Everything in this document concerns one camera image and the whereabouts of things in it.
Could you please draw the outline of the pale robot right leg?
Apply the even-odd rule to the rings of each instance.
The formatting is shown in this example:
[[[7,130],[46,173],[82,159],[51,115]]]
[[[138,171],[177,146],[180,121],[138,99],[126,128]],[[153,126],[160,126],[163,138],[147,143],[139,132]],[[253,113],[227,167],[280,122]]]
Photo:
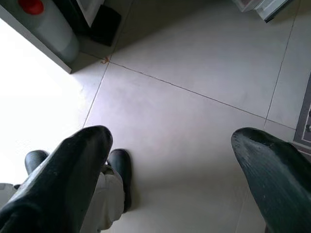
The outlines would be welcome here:
[[[109,165],[105,165],[99,176],[100,213],[97,232],[109,229],[119,220],[124,211],[125,194],[121,176]]]

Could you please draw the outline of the large water jug red cap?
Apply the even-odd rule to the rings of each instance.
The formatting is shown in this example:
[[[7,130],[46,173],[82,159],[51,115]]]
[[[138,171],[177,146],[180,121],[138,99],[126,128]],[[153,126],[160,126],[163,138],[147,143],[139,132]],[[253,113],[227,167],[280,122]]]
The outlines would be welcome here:
[[[71,26],[52,0],[17,0],[21,22],[63,62],[72,63],[79,42]]]

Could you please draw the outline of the black robot foot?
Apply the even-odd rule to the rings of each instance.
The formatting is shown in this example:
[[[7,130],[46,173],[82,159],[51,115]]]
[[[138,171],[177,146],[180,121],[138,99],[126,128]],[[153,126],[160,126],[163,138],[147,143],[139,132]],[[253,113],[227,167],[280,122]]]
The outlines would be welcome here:
[[[126,213],[132,205],[132,161],[130,154],[125,149],[115,149],[110,152],[107,164],[111,166],[121,177],[124,192],[124,208]]]
[[[49,154],[44,150],[34,150],[26,154],[24,164],[27,174],[30,175]]]

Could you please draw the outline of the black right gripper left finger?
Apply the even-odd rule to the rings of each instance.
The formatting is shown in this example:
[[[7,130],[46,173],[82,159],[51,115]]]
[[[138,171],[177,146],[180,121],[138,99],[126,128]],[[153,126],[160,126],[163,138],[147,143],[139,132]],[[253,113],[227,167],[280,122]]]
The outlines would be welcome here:
[[[0,233],[79,233],[112,143],[105,126],[64,139],[0,209]]]

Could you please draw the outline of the black robot right foot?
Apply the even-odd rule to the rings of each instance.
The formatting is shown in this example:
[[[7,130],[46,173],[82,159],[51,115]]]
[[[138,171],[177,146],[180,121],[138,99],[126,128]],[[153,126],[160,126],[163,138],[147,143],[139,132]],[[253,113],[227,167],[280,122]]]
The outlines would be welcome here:
[[[121,177],[124,192],[124,208],[126,213],[132,205],[132,161],[130,154],[125,149],[115,149],[110,152],[107,164],[111,166]]]

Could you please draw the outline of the grey patterned floor mat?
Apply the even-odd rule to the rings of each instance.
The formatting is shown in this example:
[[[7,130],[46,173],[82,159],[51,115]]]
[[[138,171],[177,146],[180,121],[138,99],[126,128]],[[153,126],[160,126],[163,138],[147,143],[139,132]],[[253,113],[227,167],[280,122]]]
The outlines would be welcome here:
[[[311,147],[311,73],[294,135],[294,142]]]

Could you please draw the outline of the black box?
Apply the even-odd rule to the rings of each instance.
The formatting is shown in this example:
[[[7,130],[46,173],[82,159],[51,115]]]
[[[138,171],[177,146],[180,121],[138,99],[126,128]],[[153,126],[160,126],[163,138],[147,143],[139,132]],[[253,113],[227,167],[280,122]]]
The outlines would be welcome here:
[[[106,46],[112,46],[121,22],[121,15],[114,9],[101,5],[90,28],[90,38]]]

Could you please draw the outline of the white cabinet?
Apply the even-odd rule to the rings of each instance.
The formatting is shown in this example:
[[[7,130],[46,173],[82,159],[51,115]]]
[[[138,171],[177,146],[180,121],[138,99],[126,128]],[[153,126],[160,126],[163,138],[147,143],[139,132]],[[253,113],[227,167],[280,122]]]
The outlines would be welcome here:
[[[105,0],[77,0],[77,3],[89,27],[91,27],[100,6],[104,3],[104,1]]]

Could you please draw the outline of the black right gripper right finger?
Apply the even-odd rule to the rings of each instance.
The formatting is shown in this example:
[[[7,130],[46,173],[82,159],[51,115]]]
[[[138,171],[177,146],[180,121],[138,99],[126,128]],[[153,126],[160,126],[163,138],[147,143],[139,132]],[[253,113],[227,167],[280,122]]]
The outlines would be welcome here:
[[[311,233],[311,162],[255,128],[236,130],[231,145],[268,232]]]

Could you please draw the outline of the black robot left foot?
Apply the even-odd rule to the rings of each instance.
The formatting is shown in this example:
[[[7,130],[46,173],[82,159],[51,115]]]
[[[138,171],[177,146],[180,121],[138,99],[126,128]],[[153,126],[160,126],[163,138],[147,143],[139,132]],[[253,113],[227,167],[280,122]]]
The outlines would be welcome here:
[[[49,154],[44,150],[34,150],[26,154],[24,164],[27,174],[30,175]]]

